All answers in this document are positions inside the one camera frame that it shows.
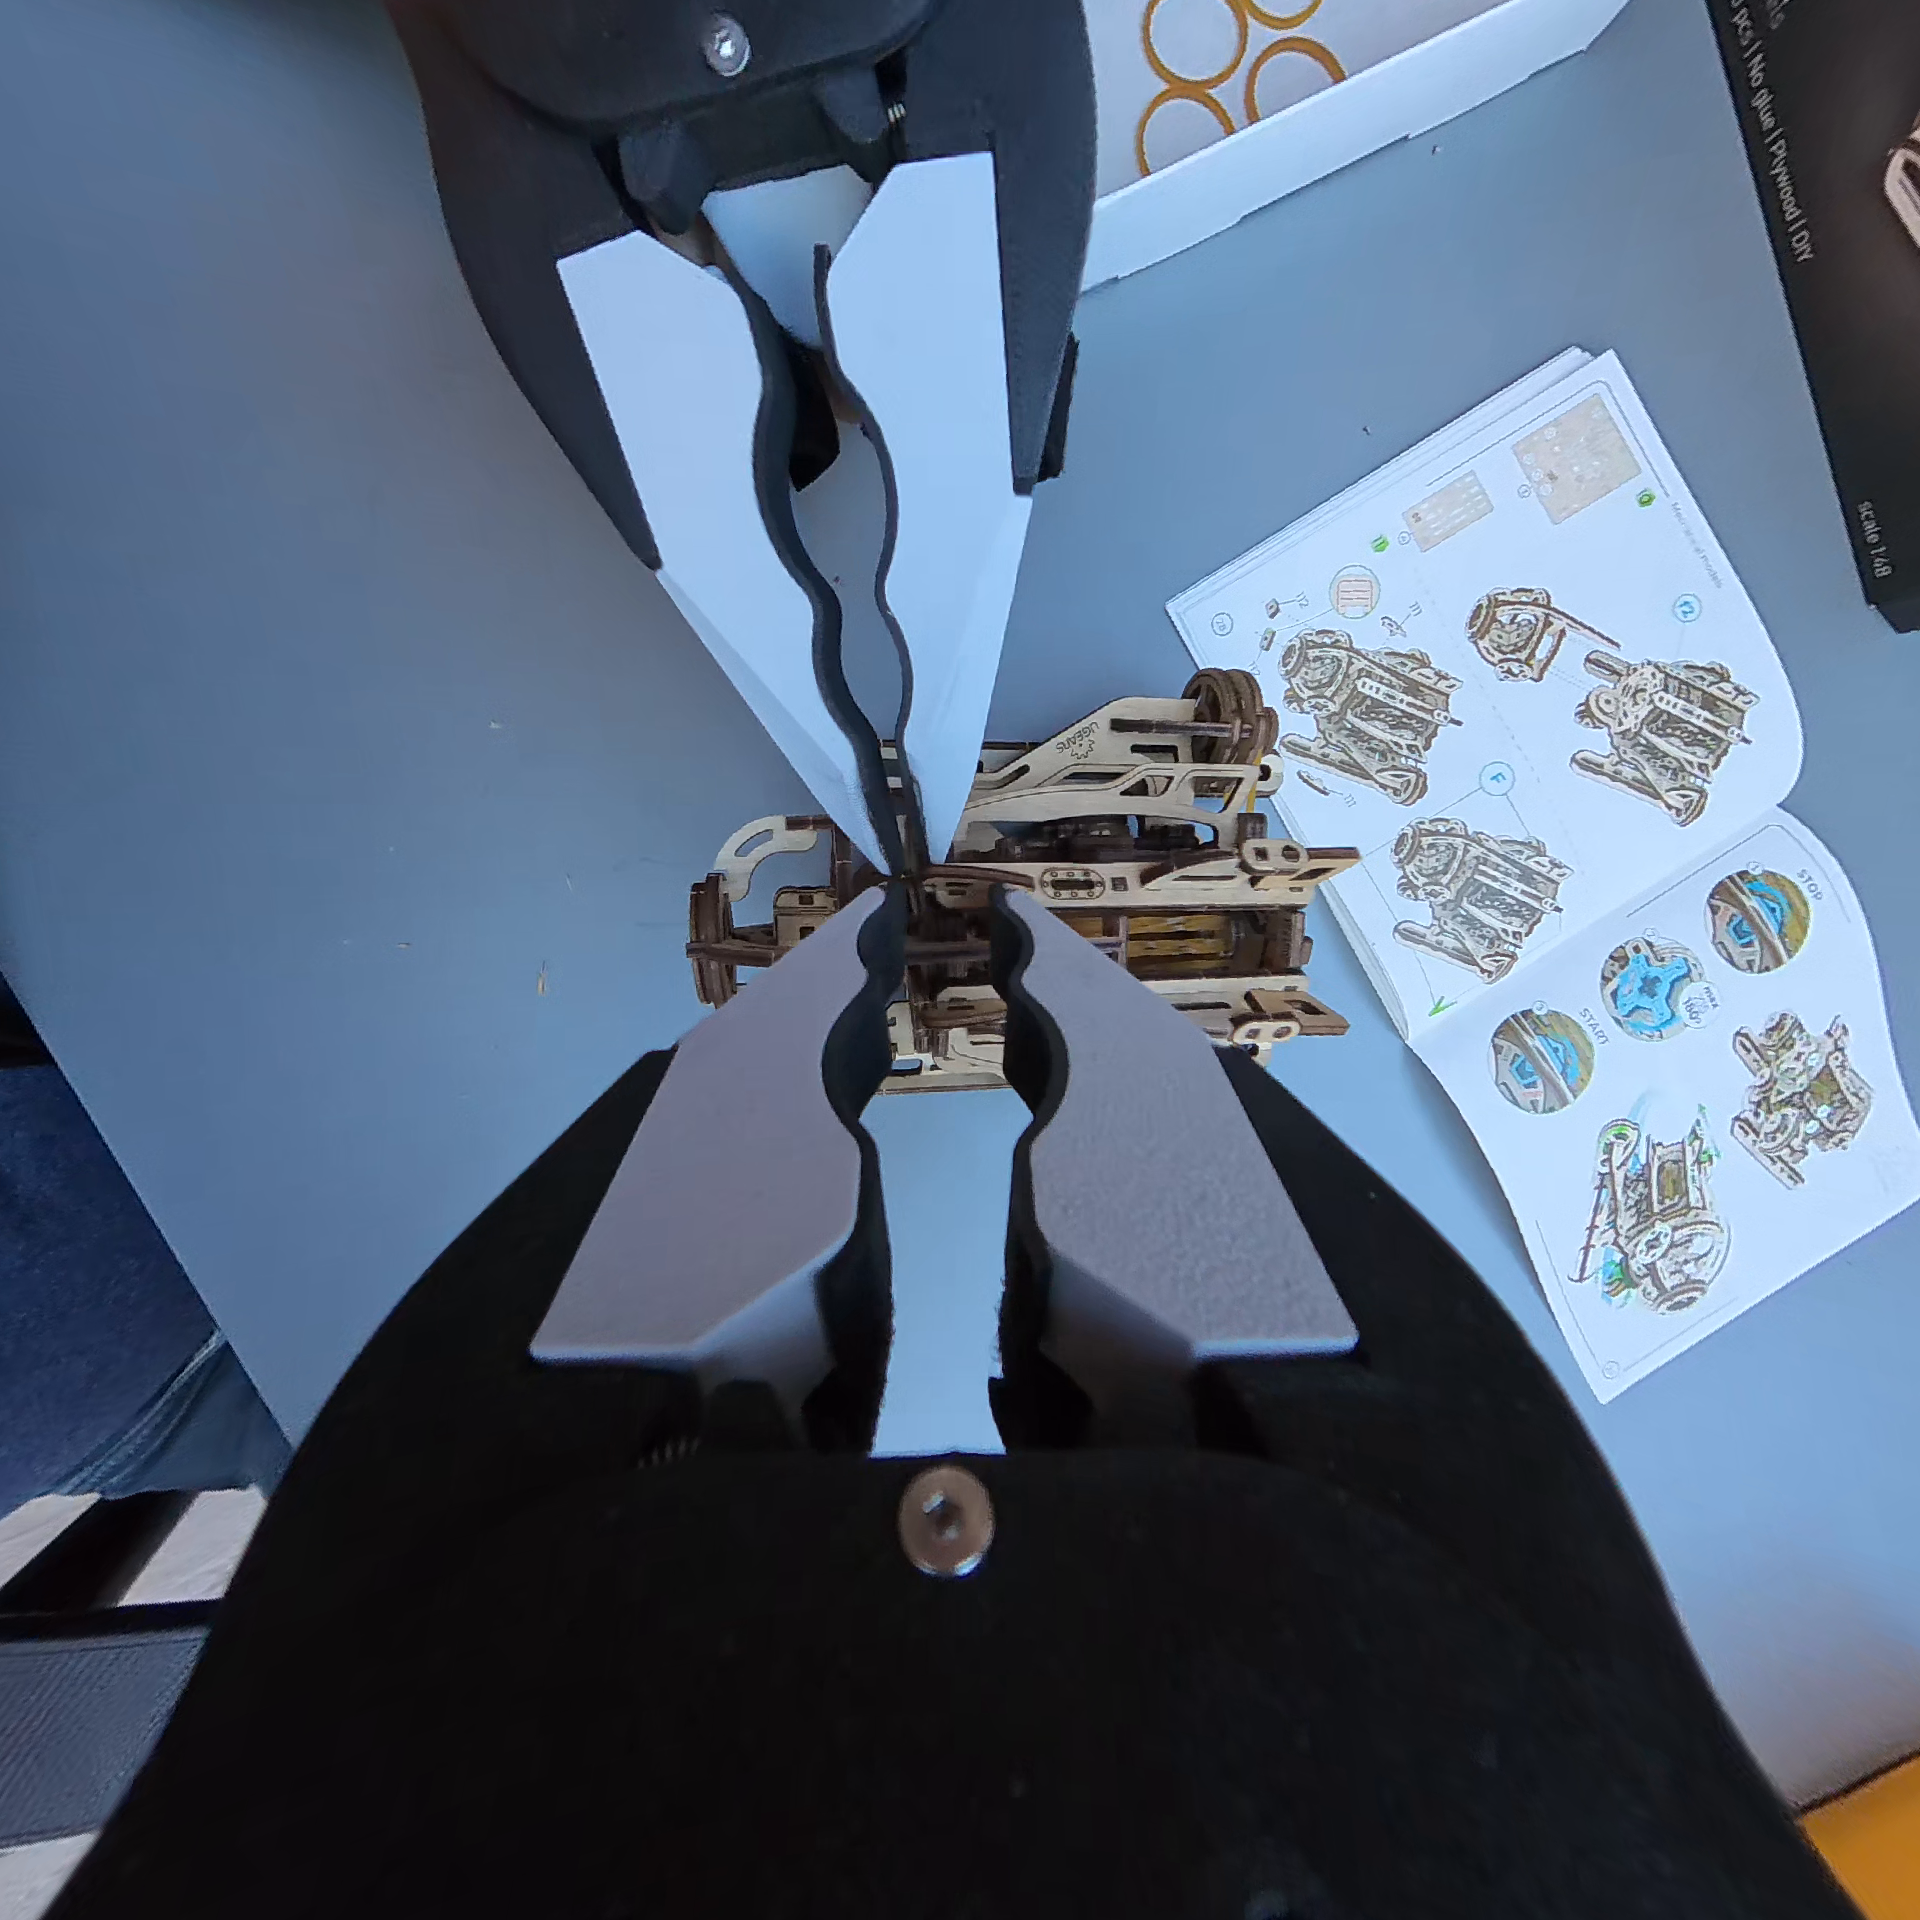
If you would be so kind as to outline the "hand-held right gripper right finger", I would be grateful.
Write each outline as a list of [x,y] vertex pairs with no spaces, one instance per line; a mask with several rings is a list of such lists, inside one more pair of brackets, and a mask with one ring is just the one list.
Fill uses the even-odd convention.
[[988,964],[1030,1112],[988,1384],[1002,1442],[1171,1442],[1203,1366],[1347,1355],[1355,1318],[1227,1056],[1030,896],[997,896]]

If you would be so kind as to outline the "illustrated instruction booklet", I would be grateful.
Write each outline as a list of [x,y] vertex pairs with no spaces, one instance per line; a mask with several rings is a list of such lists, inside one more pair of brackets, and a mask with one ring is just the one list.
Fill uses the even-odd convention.
[[1595,1401],[1916,1201],[1801,718],[1619,356],[1564,348],[1164,603],[1508,1197]]

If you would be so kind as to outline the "person's blue jeans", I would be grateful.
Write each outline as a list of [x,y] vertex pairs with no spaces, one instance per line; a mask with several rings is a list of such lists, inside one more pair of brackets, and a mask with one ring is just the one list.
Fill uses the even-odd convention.
[[290,1439],[262,1401],[226,1333],[213,1333],[181,1370],[131,1425],[52,1487],[54,1496],[272,1496]]

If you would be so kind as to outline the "black mesh office chair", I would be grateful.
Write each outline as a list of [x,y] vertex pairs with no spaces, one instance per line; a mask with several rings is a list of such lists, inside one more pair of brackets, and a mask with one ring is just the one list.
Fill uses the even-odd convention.
[[2,1518],[2,1853],[105,1825],[202,1652],[265,1496],[41,1496]]

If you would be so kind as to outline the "yellow plastic crate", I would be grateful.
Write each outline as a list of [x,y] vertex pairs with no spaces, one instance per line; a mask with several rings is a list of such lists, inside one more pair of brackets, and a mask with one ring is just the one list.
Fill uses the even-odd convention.
[[1916,1758],[1801,1812],[1855,1906],[1866,1916],[1916,1916]]

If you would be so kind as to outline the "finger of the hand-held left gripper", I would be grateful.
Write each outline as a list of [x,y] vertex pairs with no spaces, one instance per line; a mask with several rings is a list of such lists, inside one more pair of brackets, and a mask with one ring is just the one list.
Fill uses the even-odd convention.
[[820,265],[828,361],[889,482],[878,607],[903,642],[903,767],[946,860],[977,778],[1030,503],[1016,493],[992,155],[897,162]]
[[793,527],[793,383],[770,310],[649,236],[558,265],[657,575],[780,754],[880,870],[902,870],[842,613]]

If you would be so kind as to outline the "white cardboard box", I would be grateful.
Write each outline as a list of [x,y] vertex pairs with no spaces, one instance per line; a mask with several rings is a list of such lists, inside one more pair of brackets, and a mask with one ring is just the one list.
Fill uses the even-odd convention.
[[1619,3],[1323,3],[1308,28],[1334,48],[1347,78],[1153,176],[1137,176],[1134,158],[1150,95],[1139,13],[1141,3],[1082,3],[1096,85],[1082,292],[1153,268],[1583,53]]

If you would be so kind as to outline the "black model kit box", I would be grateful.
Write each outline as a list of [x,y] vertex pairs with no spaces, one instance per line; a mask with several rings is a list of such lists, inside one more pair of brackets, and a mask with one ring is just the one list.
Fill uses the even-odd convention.
[[1863,602],[1916,631],[1916,3],[1708,3]]

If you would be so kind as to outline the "wooden submarine model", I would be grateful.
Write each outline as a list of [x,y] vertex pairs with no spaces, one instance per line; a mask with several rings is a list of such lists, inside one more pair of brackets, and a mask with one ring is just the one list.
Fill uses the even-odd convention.
[[1278,778],[1278,718],[1246,668],[1199,668],[1177,699],[1115,699],[1045,741],[981,741],[903,936],[885,1091],[1002,1089],[999,882],[1258,1065],[1343,1037],[1347,1019],[1308,987],[1307,911],[1357,853],[1268,827]]

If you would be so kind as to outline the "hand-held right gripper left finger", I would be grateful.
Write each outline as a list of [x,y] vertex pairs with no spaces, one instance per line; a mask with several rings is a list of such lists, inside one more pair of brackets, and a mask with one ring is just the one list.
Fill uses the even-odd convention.
[[674,1047],[537,1363],[759,1381],[820,1450],[869,1452],[891,1352],[878,1153],[903,886],[865,887]]

